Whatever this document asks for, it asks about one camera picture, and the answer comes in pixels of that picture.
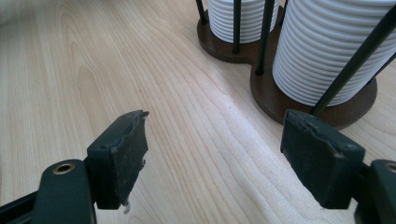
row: dark wooden base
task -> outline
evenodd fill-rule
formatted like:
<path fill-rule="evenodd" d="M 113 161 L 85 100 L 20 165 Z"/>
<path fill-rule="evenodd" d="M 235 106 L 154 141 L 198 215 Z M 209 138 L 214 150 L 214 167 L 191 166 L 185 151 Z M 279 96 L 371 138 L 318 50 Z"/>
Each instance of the dark wooden base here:
<path fill-rule="evenodd" d="M 278 11 L 278 24 L 283 14 L 283 8 Z M 233 44 L 218 39 L 210 30 L 209 23 L 198 21 L 197 33 L 202 48 L 211 56 L 228 63 L 248 63 L 252 65 L 250 72 L 250 88 L 259 107 L 272 119 L 283 124 L 287 109 L 295 109 L 309 113 L 312 106 L 302 105 L 285 95 L 275 84 L 273 78 L 273 63 L 280 36 L 281 26 L 276 25 L 269 36 L 265 59 L 264 75 L 255 74 L 258 60 L 260 40 L 242 44 L 240 53 L 233 54 Z M 374 79 L 361 89 L 352 99 L 336 106 L 327 107 L 319 116 L 322 120 L 337 129 L 342 129 L 363 117 L 373 106 L 376 98 L 377 85 Z"/>

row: wood grain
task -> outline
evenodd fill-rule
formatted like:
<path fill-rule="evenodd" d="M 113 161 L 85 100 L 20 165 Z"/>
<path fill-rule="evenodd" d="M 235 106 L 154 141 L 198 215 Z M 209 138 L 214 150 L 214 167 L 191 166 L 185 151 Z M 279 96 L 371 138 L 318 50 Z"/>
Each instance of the wood grain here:
<path fill-rule="evenodd" d="M 150 112 L 131 212 L 99 223 L 353 223 L 322 209 L 280 153 L 282 126 L 255 104 L 250 66 L 205 53 L 194 1 L 0 2 L 0 204 L 87 146 L 119 115 Z M 396 160 L 396 63 L 374 107 L 342 133 L 366 162 Z"/>

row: light wood surface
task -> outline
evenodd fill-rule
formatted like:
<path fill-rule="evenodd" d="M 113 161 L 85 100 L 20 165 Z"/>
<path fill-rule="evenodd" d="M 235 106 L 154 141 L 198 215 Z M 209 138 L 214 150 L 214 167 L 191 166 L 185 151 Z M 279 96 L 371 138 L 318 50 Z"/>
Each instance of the light wood surface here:
<path fill-rule="evenodd" d="M 250 66 L 200 47 L 195 1 L 0 1 L 0 204 L 37 190 L 55 162 L 84 159 L 118 116 L 149 111 L 131 212 L 99 223 L 353 223 L 322 209 L 254 102 Z M 366 162 L 396 160 L 396 63 L 374 107 L 342 133 Z"/>

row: stack of white cups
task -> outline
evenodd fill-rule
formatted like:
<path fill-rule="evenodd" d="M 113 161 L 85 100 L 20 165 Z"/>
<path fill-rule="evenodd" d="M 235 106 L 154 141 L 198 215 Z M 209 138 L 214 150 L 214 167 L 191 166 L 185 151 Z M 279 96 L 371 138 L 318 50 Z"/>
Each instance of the stack of white cups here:
<path fill-rule="evenodd" d="M 262 33 L 265 0 L 242 0 L 240 43 L 257 41 Z M 279 0 L 275 0 L 271 31 L 275 27 Z M 219 39 L 233 43 L 233 0 L 208 0 L 210 29 Z"/>
<path fill-rule="evenodd" d="M 291 99 L 315 105 L 396 0 L 289 1 L 274 62 L 276 85 Z M 396 32 L 329 105 L 352 98 L 396 51 Z"/>

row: wooden table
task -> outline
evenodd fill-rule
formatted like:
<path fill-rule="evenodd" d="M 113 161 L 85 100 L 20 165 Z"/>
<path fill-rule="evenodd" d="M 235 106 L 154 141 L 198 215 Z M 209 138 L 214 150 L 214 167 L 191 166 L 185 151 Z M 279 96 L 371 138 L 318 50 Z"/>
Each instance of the wooden table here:
<path fill-rule="evenodd" d="M 118 116 L 149 111 L 147 165 L 131 212 L 99 223 L 353 223 L 322 209 L 256 105 L 250 66 L 210 57 L 194 1 L 0 2 L 0 204 L 37 190 L 41 173 L 87 146 Z M 366 162 L 396 160 L 396 63 L 374 107 L 342 133 Z"/>

